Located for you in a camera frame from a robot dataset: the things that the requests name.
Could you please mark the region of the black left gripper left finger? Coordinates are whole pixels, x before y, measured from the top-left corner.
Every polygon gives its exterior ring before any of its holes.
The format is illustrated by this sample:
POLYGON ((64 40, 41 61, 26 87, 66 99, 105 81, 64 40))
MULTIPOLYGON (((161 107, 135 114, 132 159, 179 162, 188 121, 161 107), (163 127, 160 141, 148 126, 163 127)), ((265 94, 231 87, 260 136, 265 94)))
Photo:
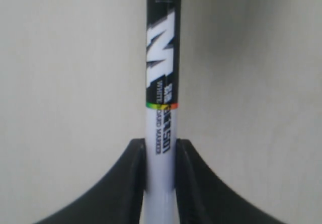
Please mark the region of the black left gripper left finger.
POLYGON ((144 139, 132 139, 98 183, 39 223, 139 223, 145 167, 144 139))

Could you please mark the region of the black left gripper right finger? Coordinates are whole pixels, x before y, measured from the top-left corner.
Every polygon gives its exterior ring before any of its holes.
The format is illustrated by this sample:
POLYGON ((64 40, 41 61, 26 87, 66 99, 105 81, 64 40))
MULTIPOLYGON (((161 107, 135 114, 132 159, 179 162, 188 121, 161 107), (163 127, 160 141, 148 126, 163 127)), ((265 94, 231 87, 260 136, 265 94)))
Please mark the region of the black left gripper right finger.
POLYGON ((180 223, 279 223, 226 185, 188 139, 176 143, 175 186, 180 223))

